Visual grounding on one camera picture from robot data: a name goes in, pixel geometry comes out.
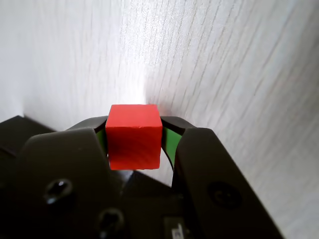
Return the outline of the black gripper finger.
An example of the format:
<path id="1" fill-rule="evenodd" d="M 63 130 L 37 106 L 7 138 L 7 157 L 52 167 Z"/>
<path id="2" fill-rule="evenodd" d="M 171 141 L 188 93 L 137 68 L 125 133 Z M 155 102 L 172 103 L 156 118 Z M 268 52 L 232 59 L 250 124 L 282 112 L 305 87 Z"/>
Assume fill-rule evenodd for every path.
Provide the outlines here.
<path id="1" fill-rule="evenodd" d="M 92 128 L 33 136 L 14 178 L 14 236 L 127 239 L 120 203 L 124 182 L 110 169 Z"/>
<path id="2" fill-rule="evenodd" d="M 213 130 L 161 118 L 180 136 L 172 186 L 196 239 L 280 239 L 282 234 Z"/>

